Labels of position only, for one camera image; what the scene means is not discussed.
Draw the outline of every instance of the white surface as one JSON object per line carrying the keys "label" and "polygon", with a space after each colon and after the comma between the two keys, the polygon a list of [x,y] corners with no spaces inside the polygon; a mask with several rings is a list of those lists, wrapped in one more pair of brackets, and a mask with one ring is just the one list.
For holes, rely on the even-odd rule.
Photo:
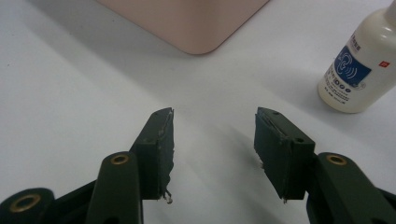
{"label": "white surface", "polygon": [[283,204],[260,168],[258,106],[396,193],[396,92],[356,115],[317,94],[353,30],[390,2],[272,0],[219,49],[191,56],[93,0],[1,0],[0,201],[88,183],[168,106],[174,203],[144,201],[145,223],[308,223],[305,202]]}

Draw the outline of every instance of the screw hole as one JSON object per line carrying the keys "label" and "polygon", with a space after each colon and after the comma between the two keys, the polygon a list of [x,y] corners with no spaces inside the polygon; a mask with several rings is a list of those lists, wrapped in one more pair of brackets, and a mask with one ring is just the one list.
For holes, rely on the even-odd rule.
{"label": "screw hole", "polygon": [[15,200],[9,210],[13,213],[19,213],[34,207],[38,202],[40,202],[41,197],[38,194],[28,194]]}
{"label": "screw hole", "polygon": [[120,220],[117,217],[109,217],[103,224],[119,224]]}
{"label": "screw hole", "polygon": [[111,158],[111,163],[115,165],[120,165],[129,160],[129,157],[127,155],[118,155],[113,158]]}

